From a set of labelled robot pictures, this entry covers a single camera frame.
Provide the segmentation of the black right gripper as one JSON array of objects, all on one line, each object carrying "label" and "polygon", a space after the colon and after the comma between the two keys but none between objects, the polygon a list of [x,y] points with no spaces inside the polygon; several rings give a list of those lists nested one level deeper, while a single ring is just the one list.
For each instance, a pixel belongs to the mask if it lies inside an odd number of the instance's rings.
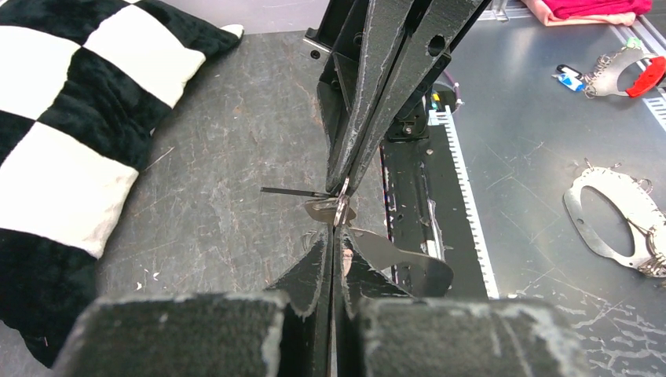
[{"label": "black right gripper", "polygon": [[487,1],[331,1],[306,41],[329,50],[317,94],[329,140],[328,192],[354,192],[386,133],[427,138],[426,101]]}]

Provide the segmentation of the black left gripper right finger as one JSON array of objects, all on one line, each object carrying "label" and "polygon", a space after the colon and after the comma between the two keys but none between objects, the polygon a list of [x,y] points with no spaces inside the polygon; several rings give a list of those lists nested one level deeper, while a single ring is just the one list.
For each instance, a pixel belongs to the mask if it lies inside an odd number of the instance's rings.
[{"label": "black left gripper right finger", "polygon": [[416,298],[368,260],[368,235],[335,232],[340,376],[588,376],[565,318],[535,299]]}]

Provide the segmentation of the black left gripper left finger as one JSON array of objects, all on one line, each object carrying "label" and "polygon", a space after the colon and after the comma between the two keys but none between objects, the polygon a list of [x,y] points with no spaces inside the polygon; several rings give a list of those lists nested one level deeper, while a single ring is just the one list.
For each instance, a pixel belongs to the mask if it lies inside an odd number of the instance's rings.
[{"label": "black left gripper left finger", "polygon": [[327,376],[332,230],[262,291],[96,299],[57,358],[58,376]]}]

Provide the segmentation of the black key tag white label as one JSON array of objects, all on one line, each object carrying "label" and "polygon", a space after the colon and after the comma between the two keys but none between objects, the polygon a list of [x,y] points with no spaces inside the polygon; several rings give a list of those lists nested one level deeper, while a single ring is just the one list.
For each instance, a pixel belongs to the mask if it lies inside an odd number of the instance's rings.
[{"label": "black key tag white label", "polygon": [[290,188],[261,187],[260,192],[289,195],[289,196],[304,196],[304,197],[312,197],[319,199],[328,199],[334,197],[334,195],[326,192],[314,192],[314,191],[290,189]]}]

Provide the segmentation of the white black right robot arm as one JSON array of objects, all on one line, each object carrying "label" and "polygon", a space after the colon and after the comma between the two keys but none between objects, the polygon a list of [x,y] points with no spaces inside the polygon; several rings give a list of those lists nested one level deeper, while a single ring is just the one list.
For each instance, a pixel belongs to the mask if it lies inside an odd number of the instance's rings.
[{"label": "white black right robot arm", "polygon": [[325,189],[352,195],[393,126],[425,127],[425,98],[486,1],[331,1],[306,39],[327,50],[317,83]]}]

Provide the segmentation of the pink red cloth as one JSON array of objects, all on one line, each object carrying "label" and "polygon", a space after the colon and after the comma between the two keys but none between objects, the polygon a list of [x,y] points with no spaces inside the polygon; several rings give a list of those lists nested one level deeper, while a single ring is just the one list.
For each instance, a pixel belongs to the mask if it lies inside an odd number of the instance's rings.
[{"label": "pink red cloth", "polygon": [[523,0],[522,3],[547,27],[578,24],[631,26],[653,5],[650,0]]}]

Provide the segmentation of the blue key tag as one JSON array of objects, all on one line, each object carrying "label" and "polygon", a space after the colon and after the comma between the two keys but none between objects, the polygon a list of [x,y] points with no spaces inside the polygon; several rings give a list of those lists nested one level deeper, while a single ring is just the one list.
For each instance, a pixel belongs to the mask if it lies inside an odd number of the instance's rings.
[{"label": "blue key tag", "polygon": [[552,77],[573,92],[582,92],[586,89],[584,75],[576,69],[566,64],[559,64],[555,71]]}]

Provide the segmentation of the spare plate with red tag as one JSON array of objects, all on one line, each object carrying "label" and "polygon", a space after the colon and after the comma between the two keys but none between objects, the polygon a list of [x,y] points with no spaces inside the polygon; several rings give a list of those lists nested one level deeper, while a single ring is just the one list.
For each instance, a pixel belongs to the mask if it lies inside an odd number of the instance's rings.
[{"label": "spare plate with red tag", "polygon": [[629,38],[619,49],[599,56],[583,75],[587,97],[641,97],[665,78],[665,55],[650,52],[643,42]]}]

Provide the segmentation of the black and white checkered pillow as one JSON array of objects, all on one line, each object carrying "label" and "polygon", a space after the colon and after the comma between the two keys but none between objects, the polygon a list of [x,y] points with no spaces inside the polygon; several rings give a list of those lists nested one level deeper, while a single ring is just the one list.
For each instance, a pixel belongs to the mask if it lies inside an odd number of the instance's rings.
[{"label": "black and white checkered pillow", "polygon": [[243,34],[161,1],[2,2],[1,321],[40,364],[96,298],[154,130]]}]

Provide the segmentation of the black mounting base rail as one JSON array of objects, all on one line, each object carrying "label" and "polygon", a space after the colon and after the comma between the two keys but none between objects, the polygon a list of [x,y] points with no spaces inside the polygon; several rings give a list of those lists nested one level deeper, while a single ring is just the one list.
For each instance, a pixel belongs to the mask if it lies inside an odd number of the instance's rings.
[{"label": "black mounting base rail", "polygon": [[427,138],[381,144],[389,238],[453,270],[446,296],[487,299],[445,131],[426,129]]}]

